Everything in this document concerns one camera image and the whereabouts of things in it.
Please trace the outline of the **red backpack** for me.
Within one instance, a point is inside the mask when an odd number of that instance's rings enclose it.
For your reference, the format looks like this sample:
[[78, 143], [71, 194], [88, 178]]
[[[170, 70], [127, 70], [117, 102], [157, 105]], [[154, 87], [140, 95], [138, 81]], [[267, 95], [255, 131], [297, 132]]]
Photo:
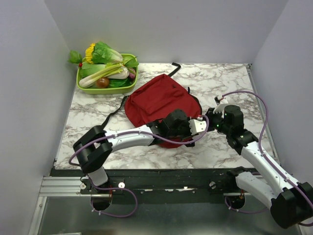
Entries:
[[[202, 114], [199, 100], [190, 94], [171, 77], [179, 69], [180, 65], [170, 74], [162, 74], [141, 86], [121, 101], [121, 107], [134, 127], [140, 127], [159, 118], [167, 117], [176, 109], [183, 110], [188, 117], [198, 118]], [[193, 147], [192, 141], [179, 141], [178, 143], [162, 142], [159, 145], [164, 148], [177, 148], [184, 144]]]

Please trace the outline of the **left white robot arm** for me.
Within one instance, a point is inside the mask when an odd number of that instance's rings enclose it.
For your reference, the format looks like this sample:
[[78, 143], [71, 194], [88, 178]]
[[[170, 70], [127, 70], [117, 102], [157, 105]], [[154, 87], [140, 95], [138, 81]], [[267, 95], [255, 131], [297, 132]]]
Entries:
[[109, 177], [103, 164], [111, 153], [134, 146], [190, 141], [201, 130], [196, 119], [176, 109], [165, 118], [124, 132], [105, 131], [97, 125], [85, 133], [73, 145], [73, 149], [82, 172], [92, 180], [91, 187], [97, 193], [104, 193], [109, 186]]

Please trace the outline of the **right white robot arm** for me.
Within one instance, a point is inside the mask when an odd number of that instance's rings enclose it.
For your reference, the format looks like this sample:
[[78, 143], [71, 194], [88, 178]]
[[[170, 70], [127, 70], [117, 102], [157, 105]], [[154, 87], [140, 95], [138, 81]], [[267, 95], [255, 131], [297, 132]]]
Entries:
[[313, 216], [313, 188], [300, 183], [287, 173], [259, 144], [260, 140], [244, 127], [244, 115], [239, 106], [225, 105], [223, 111], [209, 108], [209, 130], [226, 136], [231, 148], [250, 162], [263, 180], [243, 167], [238, 167], [225, 179], [225, 187], [235, 192], [243, 189], [262, 202], [274, 221], [283, 229]]

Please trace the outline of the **green plastic tray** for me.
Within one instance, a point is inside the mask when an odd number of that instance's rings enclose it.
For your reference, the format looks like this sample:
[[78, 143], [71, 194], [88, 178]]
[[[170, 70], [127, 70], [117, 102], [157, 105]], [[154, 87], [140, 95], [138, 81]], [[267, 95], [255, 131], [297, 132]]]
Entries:
[[79, 64], [79, 68], [76, 74], [76, 85], [77, 87], [87, 94], [121, 94], [121, 93], [128, 93], [133, 90], [138, 76], [138, 60], [137, 57], [132, 54], [122, 54], [123, 61], [118, 63], [109, 63], [106, 66], [120, 64], [123, 67], [126, 67], [129, 70], [129, 76], [126, 79], [119, 80], [119, 79], [109, 79], [110, 85], [106, 89], [97, 88], [95, 83], [88, 87], [88, 88], [81, 88], [79, 86], [79, 81], [83, 79], [80, 74], [80, 68], [83, 63]]

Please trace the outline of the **white radish toy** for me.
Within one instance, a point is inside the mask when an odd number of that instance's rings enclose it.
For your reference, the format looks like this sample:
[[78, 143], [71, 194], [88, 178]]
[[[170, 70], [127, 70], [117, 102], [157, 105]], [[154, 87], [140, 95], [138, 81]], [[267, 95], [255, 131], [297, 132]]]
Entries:
[[129, 70], [126, 67], [122, 67], [121, 68], [122, 71], [115, 73], [113, 75], [108, 76], [108, 79], [119, 79], [119, 80], [123, 80], [128, 78], [129, 76]]

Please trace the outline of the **brown onion toy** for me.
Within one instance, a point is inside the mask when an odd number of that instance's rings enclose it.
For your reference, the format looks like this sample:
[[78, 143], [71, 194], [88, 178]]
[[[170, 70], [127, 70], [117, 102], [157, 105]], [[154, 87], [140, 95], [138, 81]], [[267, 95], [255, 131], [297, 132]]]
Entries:
[[95, 82], [95, 85], [97, 88], [106, 89], [110, 85], [110, 80], [106, 77], [102, 77]]

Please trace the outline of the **celery stalk toy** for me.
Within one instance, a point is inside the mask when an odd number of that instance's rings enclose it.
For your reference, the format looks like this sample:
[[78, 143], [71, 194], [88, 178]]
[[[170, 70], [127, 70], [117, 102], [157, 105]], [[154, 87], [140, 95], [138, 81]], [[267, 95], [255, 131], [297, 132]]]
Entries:
[[88, 88], [92, 86], [101, 77], [107, 77], [110, 75], [114, 75], [116, 73], [121, 73], [123, 71], [122, 67], [123, 66], [120, 64], [106, 66], [104, 69], [81, 79], [79, 81], [79, 86], [81, 88]]

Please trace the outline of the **green lettuce toy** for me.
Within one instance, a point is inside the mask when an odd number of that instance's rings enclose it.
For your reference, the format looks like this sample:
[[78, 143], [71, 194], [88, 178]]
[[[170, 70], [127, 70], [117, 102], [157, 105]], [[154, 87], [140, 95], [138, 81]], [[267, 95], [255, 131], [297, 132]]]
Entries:
[[118, 63], [122, 60], [122, 55], [104, 42], [96, 43], [91, 53], [91, 61], [94, 64]]

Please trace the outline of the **bok choy toy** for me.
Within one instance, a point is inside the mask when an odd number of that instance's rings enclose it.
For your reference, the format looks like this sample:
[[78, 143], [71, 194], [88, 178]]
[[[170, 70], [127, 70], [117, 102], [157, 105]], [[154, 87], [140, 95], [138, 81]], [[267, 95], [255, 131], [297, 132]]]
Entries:
[[85, 78], [105, 68], [106, 68], [106, 64], [89, 64], [85, 62], [82, 64], [79, 74], [82, 78]]

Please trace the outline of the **yellow flower toy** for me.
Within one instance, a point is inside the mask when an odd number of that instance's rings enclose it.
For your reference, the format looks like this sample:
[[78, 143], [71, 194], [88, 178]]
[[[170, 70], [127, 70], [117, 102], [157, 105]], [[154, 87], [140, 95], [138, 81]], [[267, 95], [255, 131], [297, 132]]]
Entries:
[[93, 55], [95, 43], [92, 43], [85, 51], [85, 61], [89, 64], [93, 64]]

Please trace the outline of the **green leafy sprig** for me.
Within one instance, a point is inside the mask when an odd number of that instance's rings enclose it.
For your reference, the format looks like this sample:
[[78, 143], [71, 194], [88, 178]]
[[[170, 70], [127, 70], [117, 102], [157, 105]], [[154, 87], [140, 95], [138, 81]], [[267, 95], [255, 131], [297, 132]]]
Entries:
[[75, 51], [75, 50], [70, 50], [69, 52], [69, 57], [68, 57], [68, 62], [72, 64], [80, 64], [83, 61], [82, 55]]

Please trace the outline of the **black mounting base plate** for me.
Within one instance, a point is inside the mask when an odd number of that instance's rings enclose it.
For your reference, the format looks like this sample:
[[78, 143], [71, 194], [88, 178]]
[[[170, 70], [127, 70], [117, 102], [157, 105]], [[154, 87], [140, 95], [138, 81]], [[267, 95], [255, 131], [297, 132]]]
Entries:
[[235, 185], [235, 168], [209, 169], [109, 169], [109, 191], [95, 189], [80, 170], [52, 169], [52, 177], [77, 178], [78, 195], [104, 205], [222, 203], [229, 195], [244, 203]]

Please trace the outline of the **aluminium rail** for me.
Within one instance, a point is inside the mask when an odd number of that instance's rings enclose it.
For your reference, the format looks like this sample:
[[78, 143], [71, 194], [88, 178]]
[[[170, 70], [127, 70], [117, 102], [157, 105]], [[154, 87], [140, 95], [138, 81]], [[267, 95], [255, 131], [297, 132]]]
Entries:
[[[112, 197], [113, 193], [123, 194], [125, 180], [117, 182], [117, 189], [96, 190], [89, 182], [83, 182], [79, 177], [45, 177], [42, 181], [39, 195], [55, 197], [91, 196]], [[170, 188], [142, 188], [132, 189], [133, 192], [143, 194], [145, 192], [196, 192], [199, 188], [190, 186], [173, 186]]]

